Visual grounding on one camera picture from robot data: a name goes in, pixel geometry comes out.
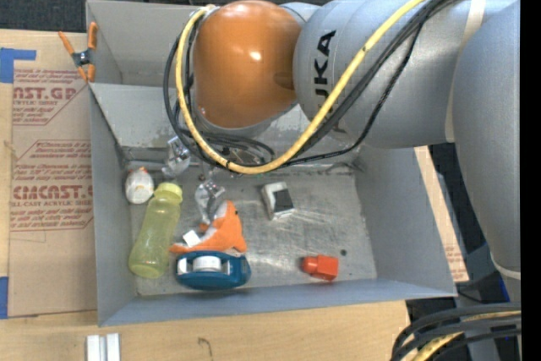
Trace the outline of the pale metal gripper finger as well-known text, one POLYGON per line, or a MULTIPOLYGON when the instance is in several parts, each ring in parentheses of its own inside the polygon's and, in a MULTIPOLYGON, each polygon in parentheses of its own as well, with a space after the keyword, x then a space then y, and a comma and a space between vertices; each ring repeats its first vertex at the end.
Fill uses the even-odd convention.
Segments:
POLYGON ((211 223, 223 201, 225 189, 214 180, 201 183, 194 193, 195 203, 203 223, 211 223))
POLYGON ((191 162, 191 153, 182 141, 174 136, 167 141, 167 157, 161 171, 166 178, 177 178, 185 172, 191 162))

